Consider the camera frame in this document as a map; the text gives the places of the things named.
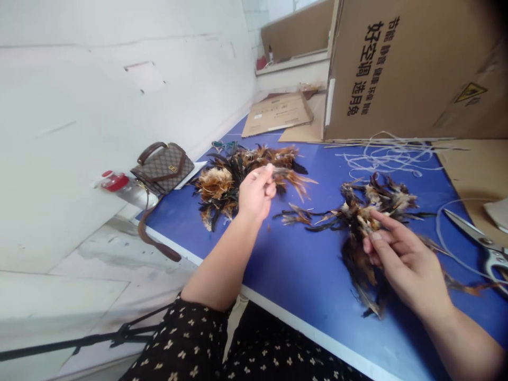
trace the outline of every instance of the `hand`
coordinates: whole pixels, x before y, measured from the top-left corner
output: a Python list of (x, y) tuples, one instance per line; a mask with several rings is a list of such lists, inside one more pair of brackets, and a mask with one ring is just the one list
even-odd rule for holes
[(253, 170), (240, 184), (238, 215), (261, 224), (270, 213), (271, 199), (275, 197), (274, 166), (268, 164)]
[(384, 268), (397, 295), (424, 322), (448, 318), (455, 307), (436, 254), (400, 222), (377, 211), (370, 215), (389, 230), (364, 239), (370, 262)]

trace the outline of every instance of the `black floral dress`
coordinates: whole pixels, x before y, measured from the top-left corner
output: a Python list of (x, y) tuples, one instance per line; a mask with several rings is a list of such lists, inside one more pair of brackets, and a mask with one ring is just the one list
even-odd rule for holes
[(228, 317), (178, 296), (120, 381), (369, 380), (253, 302), (223, 363)]

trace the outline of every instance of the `scissors handle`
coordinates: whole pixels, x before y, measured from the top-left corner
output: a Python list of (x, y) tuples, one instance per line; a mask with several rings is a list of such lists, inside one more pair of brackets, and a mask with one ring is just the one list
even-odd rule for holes
[[(508, 250), (504, 249), (505, 255), (495, 250), (491, 249), (486, 250), (487, 250), (487, 260), (485, 261), (485, 272), (491, 277), (491, 280), (495, 282), (495, 279), (498, 279), (498, 277), (496, 277), (494, 275), (494, 272), (492, 271), (494, 267), (503, 269), (505, 270), (505, 272), (508, 273), (508, 261), (506, 260)], [(496, 290), (498, 290), (503, 297), (508, 299), (508, 288), (506, 284), (500, 283), (496, 287)]]

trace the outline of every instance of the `woman's left hand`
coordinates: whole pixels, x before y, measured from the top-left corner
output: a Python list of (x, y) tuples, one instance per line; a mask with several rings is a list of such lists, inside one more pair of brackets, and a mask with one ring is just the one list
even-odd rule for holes
[(238, 216), (261, 224), (270, 213), (271, 199), (275, 197), (274, 166), (268, 164), (253, 170), (240, 184)]

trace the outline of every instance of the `plastic bottle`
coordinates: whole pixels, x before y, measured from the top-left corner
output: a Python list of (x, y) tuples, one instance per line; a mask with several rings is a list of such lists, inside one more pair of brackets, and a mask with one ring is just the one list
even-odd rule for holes
[(137, 206), (139, 209), (145, 209), (147, 205), (148, 195), (148, 209), (155, 206), (158, 198), (152, 192), (144, 190), (141, 186), (134, 182), (125, 173), (118, 173), (114, 171), (106, 171), (102, 174), (102, 178), (94, 184), (94, 188), (101, 186), (102, 189), (114, 193), (122, 200), (127, 201), (129, 204)]

